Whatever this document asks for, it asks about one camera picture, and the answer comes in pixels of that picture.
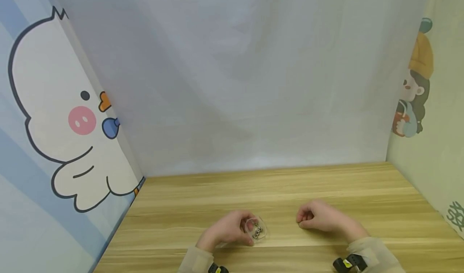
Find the white backdrop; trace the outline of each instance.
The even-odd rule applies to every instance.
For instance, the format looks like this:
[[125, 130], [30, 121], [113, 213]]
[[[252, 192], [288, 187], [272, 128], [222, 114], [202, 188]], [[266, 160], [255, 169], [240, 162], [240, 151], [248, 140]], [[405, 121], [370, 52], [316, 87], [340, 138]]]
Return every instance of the white backdrop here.
[[144, 175], [383, 161], [426, 0], [58, 0]]

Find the pink cheek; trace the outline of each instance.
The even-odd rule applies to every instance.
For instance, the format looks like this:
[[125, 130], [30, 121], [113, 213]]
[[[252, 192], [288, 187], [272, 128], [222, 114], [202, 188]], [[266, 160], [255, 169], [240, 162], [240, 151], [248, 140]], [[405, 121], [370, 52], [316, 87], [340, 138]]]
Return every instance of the pink cheek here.
[[97, 118], [91, 109], [85, 106], [74, 107], [68, 115], [71, 129], [79, 135], [88, 135], [97, 126]]

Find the cartoon girl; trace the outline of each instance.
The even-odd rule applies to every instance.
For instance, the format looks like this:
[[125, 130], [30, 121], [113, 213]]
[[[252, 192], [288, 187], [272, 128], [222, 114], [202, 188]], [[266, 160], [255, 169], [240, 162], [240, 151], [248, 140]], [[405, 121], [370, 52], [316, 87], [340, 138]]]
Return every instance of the cartoon girl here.
[[433, 53], [430, 42], [425, 36], [431, 26], [430, 19], [422, 19], [407, 76], [403, 81], [392, 127], [393, 132], [401, 137], [412, 137], [423, 129], [424, 104], [429, 97], [430, 77], [433, 73]]

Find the wooden table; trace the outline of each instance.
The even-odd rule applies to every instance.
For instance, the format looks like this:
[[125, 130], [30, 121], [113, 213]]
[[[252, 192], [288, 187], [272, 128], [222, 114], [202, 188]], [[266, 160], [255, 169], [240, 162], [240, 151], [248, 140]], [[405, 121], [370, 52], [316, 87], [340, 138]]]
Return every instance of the wooden table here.
[[269, 237], [219, 249], [215, 260], [231, 273], [333, 272], [347, 245], [295, 222], [315, 198], [361, 221], [409, 273], [464, 272], [464, 241], [389, 163], [148, 178], [95, 272], [177, 272], [186, 249], [232, 209], [261, 216]]

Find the wrist strap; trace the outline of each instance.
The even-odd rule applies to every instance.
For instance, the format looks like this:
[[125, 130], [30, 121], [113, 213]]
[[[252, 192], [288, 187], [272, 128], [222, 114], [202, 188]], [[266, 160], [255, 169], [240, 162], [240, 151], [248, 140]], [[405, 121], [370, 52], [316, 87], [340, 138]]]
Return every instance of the wrist strap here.
[[229, 270], [226, 267], [216, 265], [216, 263], [211, 264], [211, 267], [208, 269], [208, 273], [229, 273]]
[[366, 261], [361, 255], [351, 254], [345, 260], [338, 258], [333, 262], [333, 266], [338, 273], [348, 273], [351, 268], [356, 268], [356, 271], [362, 272], [367, 268]]

